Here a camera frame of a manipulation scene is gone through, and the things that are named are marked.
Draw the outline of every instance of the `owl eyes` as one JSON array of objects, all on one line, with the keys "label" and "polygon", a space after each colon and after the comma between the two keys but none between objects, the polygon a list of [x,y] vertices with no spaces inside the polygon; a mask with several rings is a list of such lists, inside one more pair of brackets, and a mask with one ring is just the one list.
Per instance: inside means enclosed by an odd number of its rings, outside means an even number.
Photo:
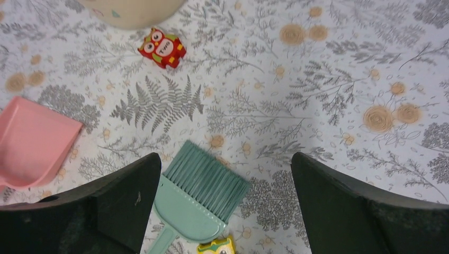
[{"label": "owl eyes", "polygon": [[222,246],[222,247],[218,248],[217,253],[218,254],[233,254],[231,252],[231,249],[229,248],[229,246]]},{"label": "owl eyes", "polygon": [[154,44],[153,43],[147,43],[144,47],[143,50],[145,51],[145,53],[151,53],[154,50]]},{"label": "owl eyes", "polygon": [[160,40],[162,39],[162,33],[159,32],[159,31],[154,32],[154,33],[151,35],[151,39],[152,39],[153,41],[160,41]]}]

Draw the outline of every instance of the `brush handle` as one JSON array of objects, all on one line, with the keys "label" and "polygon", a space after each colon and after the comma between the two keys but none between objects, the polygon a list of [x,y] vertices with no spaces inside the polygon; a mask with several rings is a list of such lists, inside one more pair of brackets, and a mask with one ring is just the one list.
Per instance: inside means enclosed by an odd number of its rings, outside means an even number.
[{"label": "brush handle", "polygon": [[171,227],[163,227],[147,254],[164,254],[176,237],[177,234]]}]

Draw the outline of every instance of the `red owl toy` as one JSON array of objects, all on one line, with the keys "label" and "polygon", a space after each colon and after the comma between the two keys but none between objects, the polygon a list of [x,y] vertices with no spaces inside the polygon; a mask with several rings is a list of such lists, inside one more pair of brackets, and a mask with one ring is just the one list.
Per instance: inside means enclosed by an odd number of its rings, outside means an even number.
[{"label": "red owl toy", "polygon": [[174,34],[165,35],[156,28],[151,28],[151,33],[145,37],[138,51],[142,56],[153,60],[164,69],[167,65],[176,68],[179,65],[179,59],[186,54],[178,36]]}]

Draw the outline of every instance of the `beige bowl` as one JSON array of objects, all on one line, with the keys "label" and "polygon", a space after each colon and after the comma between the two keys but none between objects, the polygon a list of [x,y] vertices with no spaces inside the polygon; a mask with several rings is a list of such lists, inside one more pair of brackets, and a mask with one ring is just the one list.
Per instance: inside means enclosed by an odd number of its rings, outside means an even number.
[{"label": "beige bowl", "polygon": [[100,20],[122,29],[156,25],[172,16],[185,0],[79,0]]}]

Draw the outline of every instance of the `black object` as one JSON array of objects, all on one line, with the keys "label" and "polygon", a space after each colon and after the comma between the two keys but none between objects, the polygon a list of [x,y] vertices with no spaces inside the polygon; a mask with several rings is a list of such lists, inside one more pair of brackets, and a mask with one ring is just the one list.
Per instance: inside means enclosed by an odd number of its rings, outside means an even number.
[{"label": "black object", "polygon": [[37,203],[0,206],[0,253],[140,253],[160,170],[151,153]]},{"label": "black object", "polygon": [[387,192],[303,153],[291,169],[313,254],[449,253],[449,205]]}]

